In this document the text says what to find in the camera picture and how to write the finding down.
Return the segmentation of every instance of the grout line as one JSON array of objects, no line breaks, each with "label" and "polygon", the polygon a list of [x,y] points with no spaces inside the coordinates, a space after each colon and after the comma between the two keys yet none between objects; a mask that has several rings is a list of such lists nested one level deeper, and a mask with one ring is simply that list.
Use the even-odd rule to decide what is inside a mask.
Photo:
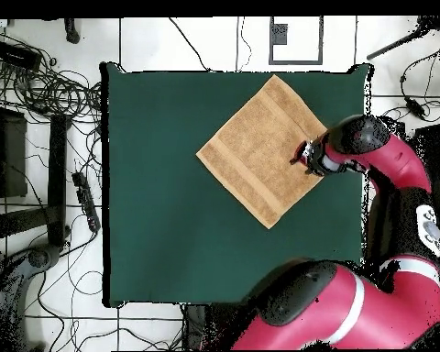
[{"label": "grout line", "polygon": [[119,345],[120,345],[120,317],[119,317],[119,308],[117,308],[117,349],[116,351],[119,351]]},{"label": "grout line", "polygon": [[357,64],[357,31],[358,31],[358,16],[356,15],[356,35],[354,40],[354,65]]},{"label": "grout line", "polygon": [[238,71],[238,53],[239,53],[239,16],[236,17],[236,61],[235,61],[235,72]]},{"label": "grout line", "polygon": [[[365,97],[397,97],[397,98],[404,98],[404,95],[402,94],[364,94]],[[440,98],[440,96],[421,96],[417,94],[406,94],[406,97],[412,97],[412,98]]]},{"label": "grout line", "polygon": [[[7,206],[40,206],[38,203],[6,203]],[[65,206],[67,208],[81,208],[81,205],[72,205],[66,203]],[[101,208],[102,205],[95,205],[95,208]]]},{"label": "grout line", "polygon": [[[26,318],[38,318],[38,319],[47,319],[51,318],[55,320],[54,316],[43,316],[43,315],[34,315],[34,314],[25,314]],[[62,320],[95,320],[95,321],[116,321],[116,320],[127,320],[127,321],[182,321],[181,318],[160,318],[160,317],[85,317],[85,316],[60,316]]]},{"label": "grout line", "polygon": [[122,66],[122,18],[119,18],[119,65]]},{"label": "grout line", "polygon": [[[6,27],[4,27],[4,37],[3,42],[5,42],[6,39]],[[6,106],[6,91],[4,92],[4,100],[5,100],[5,106]],[[5,215],[8,213],[8,204],[5,197]],[[5,236],[5,258],[8,258],[8,236]]]}]

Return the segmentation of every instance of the green table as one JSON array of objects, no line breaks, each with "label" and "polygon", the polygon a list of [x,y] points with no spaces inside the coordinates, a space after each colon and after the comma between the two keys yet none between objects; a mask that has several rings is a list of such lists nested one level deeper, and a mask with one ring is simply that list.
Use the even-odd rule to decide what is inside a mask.
[{"label": "green table", "polygon": [[[360,259],[361,175],[322,180],[268,230],[195,156],[272,73],[106,69],[106,300],[235,303],[288,259]],[[364,112],[368,72],[275,74],[331,126]]]}]

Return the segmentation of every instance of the power adapter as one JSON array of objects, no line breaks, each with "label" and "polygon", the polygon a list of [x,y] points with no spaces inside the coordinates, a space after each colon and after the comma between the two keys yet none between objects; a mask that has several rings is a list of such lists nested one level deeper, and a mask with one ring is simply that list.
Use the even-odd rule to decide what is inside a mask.
[{"label": "power adapter", "polygon": [[38,72],[41,60],[42,56],[37,52],[0,42],[1,62],[27,71]]},{"label": "power adapter", "polygon": [[404,100],[406,102],[407,109],[409,109],[409,111],[413,115],[415,115],[421,119],[425,118],[425,111],[419,103],[417,103],[414,99],[409,98],[409,97],[404,97]]}]

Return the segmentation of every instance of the black cable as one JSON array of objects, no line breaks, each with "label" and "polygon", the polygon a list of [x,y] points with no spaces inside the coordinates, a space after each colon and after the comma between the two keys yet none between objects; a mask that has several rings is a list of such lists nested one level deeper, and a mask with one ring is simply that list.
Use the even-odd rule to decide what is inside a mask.
[{"label": "black cable", "polygon": [[[418,64],[418,63],[420,63],[422,61],[428,60],[428,59],[430,59],[432,57],[434,57],[434,61],[432,62],[432,66],[431,66],[430,71],[429,71],[428,82],[427,82],[427,86],[425,88],[425,93],[423,95],[423,99],[425,100],[425,104],[419,104],[415,99],[412,99],[412,98],[408,97],[406,95],[405,91],[404,91],[403,84],[407,80],[406,73],[407,73],[407,71],[409,69],[411,69],[412,66],[414,66],[414,65],[416,65],[416,64]],[[412,62],[404,70],[404,72],[403,72],[403,74],[402,74],[402,76],[400,78],[401,93],[402,93],[402,95],[404,97],[404,100],[406,101],[406,108],[409,110],[410,113],[413,113],[415,116],[419,117],[421,120],[423,120],[424,122],[427,122],[427,123],[433,123],[433,122],[435,122],[435,121],[440,119],[440,115],[436,119],[432,119],[432,120],[427,119],[427,117],[430,115],[430,112],[431,112],[430,105],[431,106],[438,106],[440,108],[440,102],[436,101],[436,100],[427,101],[427,99],[426,99],[427,91],[428,91],[428,88],[429,88],[429,85],[430,85],[430,81],[431,81],[431,78],[432,78],[432,70],[434,68],[434,64],[435,64],[435,61],[436,61],[437,57],[440,57],[440,49],[437,50],[436,52],[426,56],[426,57],[423,57],[423,58],[421,58],[419,60],[415,60],[414,62]]]},{"label": "black cable", "polygon": [[[42,58],[37,72],[0,63],[0,79],[5,81],[4,90],[9,83],[12,83],[19,100],[19,103],[13,103],[14,106],[27,109],[29,115],[39,124],[43,122],[37,120],[31,112],[47,118],[48,121],[53,114],[64,114],[70,119],[90,115],[95,123],[99,123],[100,82],[90,87],[88,79],[77,71],[56,72],[52,69],[56,60],[47,51],[34,48],[5,34],[0,34],[0,36],[12,39],[16,42],[16,46],[31,50]],[[64,73],[81,76],[86,81],[86,86],[68,78]]]},{"label": "black cable", "polygon": [[111,331],[111,332],[107,332],[107,333],[105,333],[105,334],[102,334],[102,335],[91,335],[91,336],[87,336],[86,338],[84,338],[84,340],[83,340],[83,341],[80,343],[80,345],[78,346],[78,348],[77,348],[77,352],[82,352],[82,351],[81,351],[82,346],[83,346],[84,343],[86,343],[86,341],[88,341],[88,340],[90,340],[90,339],[94,339],[94,338],[100,338],[100,337],[110,336],[110,335],[112,335],[112,334],[117,333],[117,331],[124,331],[124,332],[127,332],[127,333],[129,333],[131,336],[133,336],[134,338],[136,338],[136,339],[138,339],[138,340],[140,340],[140,341],[142,341],[142,342],[144,342],[144,343],[146,343],[146,344],[149,344],[149,346],[148,346],[147,348],[143,349],[143,351],[147,351],[147,350],[149,350],[149,349],[152,348],[152,347],[154,347],[154,348],[157,349],[158,351],[168,351],[168,349],[166,349],[166,348],[158,348],[158,347],[157,347],[158,344],[164,344],[164,345],[166,345],[166,346],[168,347],[169,345],[168,345],[168,343],[167,343],[166,341],[157,341],[157,342],[154,342],[154,343],[153,343],[153,342],[151,342],[151,341],[149,341],[149,340],[147,340],[147,339],[145,339],[145,338],[143,338],[143,337],[140,337],[140,336],[134,334],[130,329],[127,329],[127,328],[119,328],[119,329],[115,329],[114,331]]},{"label": "black cable", "polygon": [[221,72],[221,71],[213,71],[210,68],[205,67],[204,63],[202,62],[202,58],[199,55],[199,52],[194,48],[194,46],[191,44],[191,42],[186,38],[186,36],[184,35],[184,33],[182,32],[182,30],[180,29],[180,27],[178,26],[178,24],[172,19],[172,17],[168,17],[168,19],[170,20],[170,22],[176,27],[176,29],[180,32],[180,34],[182,35],[182,37],[184,38],[184,40],[187,42],[187,44],[191,47],[192,51],[195,52],[195,55],[197,55],[197,58],[199,59],[199,62],[201,63],[202,67],[205,69],[206,72]]},{"label": "black cable", "polygon": [[44,278],[43,278],[43,280],[42,280],[42,283],[41,283],[40,288],[39,288],[39,291],[38,291],[38,302],[39,302],[39,305],[40,305],[40,307],[41,307],[44,311],[46,311],[48,314],[50,314],[51,316],[57,318],[57,319],[61,322],[61,324],[62,324],[62,328],[61,328],[59,334],[57,335],[57,337],[55,338],[54,342],[52,343],[52,345],[51,345],[50,348],[49,348],[49,352],[52,352],[52,349],[54,348],[55,344],[57,343],[57,340],[59,340],[59,338],[61,337],[61,335],[62,335],[62,333],[63,333],[63,330],[65,329],[65,323],[63,322],[63,320],[62,320],[61,317],[59,317],[59,316],[56,315],[54,312],[52,312],[52,311],[50,311],[48,308],[46,308],[46,307],[44,306],[44,304],[42,303],[42,301],[40,300],[40,296],[41,296],[41,293],[42,293],[42,289],[44,288],[44,284],[46,283],[46,278],[47,278],[47,271],[44,271]]},{"label": "black cable", "polygon": [[243,23],[241,24],[241,32],[240,32],[240,36],[241,36],[241,39],[243,40],[243,42],[245,42],[245,44],[246,44],[247,47],[249,48],[249,57],[247,57],[247,62],[246,62],[244,65],[241,66],[241,68],[239,69],[239,72],[241,72],[245,66],[248,66],[248,64],[249,64],[249,60],[251,59],[251,56],[253,55],[253,50],[251,49],[251,46],[249,46],[249,44],[248,44],[248,43],[245,41],[245,39],[243,38],[243,28],[244,28],[244,26],[245,26],[245,20],[246,20],[246,17],[243,16]]}]

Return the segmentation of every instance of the floor tile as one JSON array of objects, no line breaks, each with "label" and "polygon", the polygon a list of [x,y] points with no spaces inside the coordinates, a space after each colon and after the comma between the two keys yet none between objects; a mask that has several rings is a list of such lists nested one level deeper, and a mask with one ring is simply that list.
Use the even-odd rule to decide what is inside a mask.
[{"label": "floor tile", "polygon": [[45,50],[57,60],[56,72],[72,80],[86,83],[75,73],[82,74],[91,86],[101,81],[99,64],[102,61],[118,61],[119,58],[119,19],[85,18],[75,19],[80,34],[76,45],[67,42],[63,19],[43,21],[37,19],[16,19],[6,34],[25,41],[38,49]]},{"label": "floor tile", "polygon": [[[423,98],[416,98],[415,100],[420,105],[426,103]],[[406,115],[408,113],[408,110],[405,108],[399,110],[402,116],[406,115],[405,117],[402,117],[400,121],[402,121],[406,125],[407,136],[413,136],[416,128],[429,127],[433,124],[440,124],[440,99],[428,98],[427,101],[435,102],[424,108],[425,113],[428,114],[428,117],[426,117],[426,119],[435,120],[432,123],[425,122],[413,114]],[[405,102],[402,97],[375,97],[371,99],[371,113],[373,115],[383,115],[392,108],[399,106],[405,107]],[[400,114],[397,110],[395,110],[388,112],[387,116],[392,117],[393,119],[397,119]]]},{"label": "floor tile", "polygon": [[120,320],[120,327],[128,329],[139,337],[137,339],[129,332],[121,330],[120,351],[156,351],[157,348],[166,349],[178,338],[181,334],[182,322]]},{"label": "floor tile", "polygon": [[[198,51],[204,66],[219,71],[235,70],[235,16],[175,17],[173,20]],[[167,17],[125,17],[121,21],[121,33],[121,62],[127,72],[204,69]]]},{"label": "floor tile", "polygon": [[[357,28],[357,62],[368,62],[367,56],[408,35],[416,28],[417,16],[359,16]],[[440,32],[406,43],[382,54],[370,63],[375,65],[371,80],[373,94],[400,95],[400,78],[406,67],[440,49]],[[424,60],[406,73],[403,84],[407,95],[424,95],[430,67],[434,60]],[[428,95],[440,96],[440,58],[434,63]]]},{"label": "floor tile", "polygon": [[[80,215],[78,210],[70,209],[67,213],[68,224],[71,224],[72,219],[77,215]],[[71,237],[72,248],[86,243],[92,235],[84,216],[76,219],[73,230],[76,233]],[[60,258],[59,262],[48,270],[46,284],[41,294],[41,301],[48,309],[58,315],[116,318],[116,309],[105,308],[102,304],[103,284],[100,274],[103,273],[102,242],[102,234],[100,233],[85,249],[80,248],[69,256]],[[79,279],[87,272],[89,273],[79,282]],[[42,281],[43,277],[38,275],[29,285],[26,297],[26,314],[44,314],[36,301]],[[74,286],[78,287],[75,292],[73,292]]]},{"label": "floor tile", "polygon": [[[18,102],[18,98],[14,91],[7,92],[7,101],[12,103]],[[50,156],[50,122],[42,116],[30,114],[24,109],[16,109],[14,106],[7,107],[10,110],[18,110],[25,114],[27,120],[27,133],[25,140],[26,147],[26,171],[30,183],[27,183],[27,195],[25,197],[9,197],[9,203],[19,204],[37,204],[38,200],[32,190],[32,186],[44,204],[48,200],[48,183],[49,183],[49,156]],[[85,165],[89,159],[93,143],[99,138],[95,133],[87,137],[94,131],[94,124],[73,124],[67,132],[67,162],[66,162],[66,196],[67,204],[78,204],[76,196],[76,188],[72,183],[72,173],[81,171],[82,166]],[[92,191],[93,200],[95,204],[101,204],[102,194],[102,176],[101,176],[101,142],[97,141],[93,147],[93,154],[96,161],[92,161],[88,165],[88,170],[84,168],[83,173],[86,174],[88,182]]]},{"label": "floor tile", "polygon": [[[251,47],[249,64],[244,72],[346,72],[354,64],[356,18],[324,16],[323,65],[269,65],[270,17],[247,16],[243,38]],[[248,60],[248,46],[239,40],[240,64]]]},{"label": "floor tile", "polygon": [[[199,52],[206,67],[219,71],[235,70],[236,17],[180,17],[175,21]],[[241,27],[246,42],[241,38]],[[270,66],[269,16],[246,16],[244,23],[241,16],[238,30],[237,66],[244,72],[346,72],[354,64],[354,16],[324,17],[323,66]],[[144,47],[145,50],[133,50],[134,47]],[[128,72],[203,69],[193,50],[168,18],[124,18],[121,52],[122,65]]]},{"label": "floor tile", "polygon": [[119,309],[119,315],[136,318],[182,318],[180,306],[172,303],[128,302]]},{"label": "floor tile", "polygon": [[[76,323],[74,328],[77,328],[74,340],[77,348],[79,347],[82,352],[116,351],[116,334],[106,334],[117,329],[117,320],[79,319],[74,322]],[[44,342],[46,344],[46,351],[49,351],[52,343],[57,338],[62,328],[61,322],[55,318],[25,318],[25,326],[29,343]],[[64,331],[54,348],[52,348],[52,352],[75,351],[75,346],[71,341],[71,327],[72,320],[64,320]],[[86,339],[88,336],[100,337]]]}]

